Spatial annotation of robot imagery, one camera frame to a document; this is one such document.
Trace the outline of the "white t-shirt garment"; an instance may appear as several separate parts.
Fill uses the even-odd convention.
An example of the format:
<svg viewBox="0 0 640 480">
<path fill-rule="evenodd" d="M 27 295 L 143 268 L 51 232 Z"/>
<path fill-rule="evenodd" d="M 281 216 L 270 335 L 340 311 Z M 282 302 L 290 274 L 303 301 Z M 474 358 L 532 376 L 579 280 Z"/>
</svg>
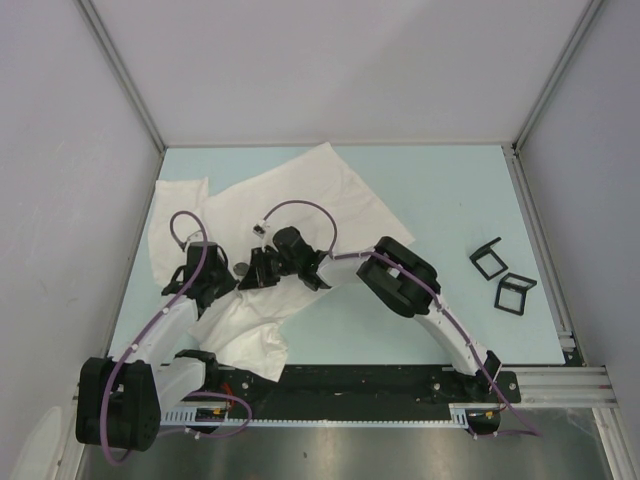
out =
<svg viewBox="0 0 640 480">
<path fill-rule="evenodd" d="M 267 240 L 294 226 L 311 246 L 334 254 L 368 250 L 383 236 L 405 245 L 415 240 L 328 143 L 293 159 L 273 148 L 169 150 L 147 227 L 152 275 L 160 287 L 184 262 L 176 241 L 198 232 L 187 212 L 200 218 L 231 262 L 246 259 L 261 243 L 255 225 L 266 226 Z M 281 325 L 321 296 L 288 277 L 275 287 L 216 301 L 189 333 L 222 363 L 276 381 L 288 357 Z"/>
</svg>

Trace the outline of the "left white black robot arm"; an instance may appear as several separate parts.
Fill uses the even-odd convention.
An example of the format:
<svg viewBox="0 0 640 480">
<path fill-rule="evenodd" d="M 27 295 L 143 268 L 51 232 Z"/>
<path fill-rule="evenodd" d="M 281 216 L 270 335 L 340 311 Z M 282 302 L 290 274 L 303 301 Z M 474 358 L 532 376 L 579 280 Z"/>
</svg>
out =
<svg viewBox="0 0 640 480">
<path fill-rule="evenodd" d="M 193 393 L 207 400 L 221 387 L 216 356 L 183 349 L 165 365 L 178 340 L 194 326 L 211 304 L 237 284 L 224 250 L 214 242 L 187 247 L 186 263 L 176 269 L 162 290 L 159 320 L 144 328 L 142 339 L 125 342 L 107 358 L 85 361 L 79 378 L 75 437 L 82 444 L 101 444 L 103 394 L 117 362 L 130 355 L 115 374 L 107 402 L 106 437 L 111 448 L 146 451 L 154 442 L 164 414 Z"/>
</svg>

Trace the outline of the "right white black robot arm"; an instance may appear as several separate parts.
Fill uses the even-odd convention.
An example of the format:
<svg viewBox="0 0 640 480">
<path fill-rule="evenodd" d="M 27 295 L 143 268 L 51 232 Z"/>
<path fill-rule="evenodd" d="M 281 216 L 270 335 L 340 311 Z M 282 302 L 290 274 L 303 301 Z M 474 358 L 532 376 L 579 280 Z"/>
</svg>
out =
<svg viewBox="0 0 640 480">
<path fill-rule="evenodd" d="M 393 313 L 416 320 L 449 354 L 469 399 L 484 401 L 497 391 L 502 362 L 451 312 L 436 269 L 394 238 L 384 236 L 370 250 L 335 255 L 313 248 L 298 229 L 286 227 L 270 246 L 251 251 L 239 288 L 273 287 L 285 276 L 297 277 L 314 292 L 361 281 Z"/>
</svg>

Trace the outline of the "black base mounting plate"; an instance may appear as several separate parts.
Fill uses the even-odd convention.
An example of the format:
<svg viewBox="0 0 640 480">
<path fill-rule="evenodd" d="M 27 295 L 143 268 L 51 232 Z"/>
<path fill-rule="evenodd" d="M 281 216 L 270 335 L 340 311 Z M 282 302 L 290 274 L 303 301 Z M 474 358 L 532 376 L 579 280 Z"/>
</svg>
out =
<svg viewBox="0 0 640 480">
<path fill-rule="evenodd" d="M 288 365 L 277 381 L 221 367 L 209 391 L 246 401 L 261 419 L 418 420 L 453 404 L 496 404 L 472 395 L 443 365 Z"/>
</svg>

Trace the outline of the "upper black square frame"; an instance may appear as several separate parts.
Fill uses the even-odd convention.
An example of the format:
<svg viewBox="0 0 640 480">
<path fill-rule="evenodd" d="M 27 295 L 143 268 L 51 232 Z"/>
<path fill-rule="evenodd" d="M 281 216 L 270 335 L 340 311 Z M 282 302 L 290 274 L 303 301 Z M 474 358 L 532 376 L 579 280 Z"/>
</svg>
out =
<svg viewBox="0 0 640 480">
<path fill-rule="evenodd" d="M 472 265 L 487 281 L 493 280 L 508 270 L 507 264 L 494 250 L 494 247 L 501 240 L 501 237 L 496 237 L 480 246 L 469 256 Z"/>
</svg>

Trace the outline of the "black square frame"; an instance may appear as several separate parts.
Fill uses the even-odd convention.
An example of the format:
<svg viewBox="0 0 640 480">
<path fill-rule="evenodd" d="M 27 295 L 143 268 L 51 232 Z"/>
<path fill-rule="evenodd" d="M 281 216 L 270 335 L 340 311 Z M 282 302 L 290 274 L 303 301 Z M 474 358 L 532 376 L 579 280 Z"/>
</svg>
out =
<svg viewBox="0 0 640 480">
<path fill-rule="evenodd" d="M 536 280 L 528 277 L 515 273 L 506 274 L 498 283 L 494 307 L 512 315 L 523 316 L 527 294 L 537 284 Z"/>
<path fill-rule="evenodd" d="M 508 270 L 507 264 L 494 250 L 494 247 L 501 240 L 501 237 L 496 237 L 480 246 L 469 256 L 472 265 L 487 281 L 493 280 Z"/>
</svg>

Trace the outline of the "lower black square frame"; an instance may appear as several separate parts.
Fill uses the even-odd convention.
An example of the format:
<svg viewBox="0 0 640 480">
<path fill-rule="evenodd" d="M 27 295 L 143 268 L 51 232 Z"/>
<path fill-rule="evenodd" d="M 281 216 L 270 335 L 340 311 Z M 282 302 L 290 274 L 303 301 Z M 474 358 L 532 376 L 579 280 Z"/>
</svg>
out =
<svg viewBox="0 0 640 480">
<path fill-rule="evenodd" d="M 528 277 L 515 273 L 506 274 L 498 283 L 494 307 L 512 315 L 523 316 L 527 294 L 537 284 L 536 280 Z"/>
</svg>

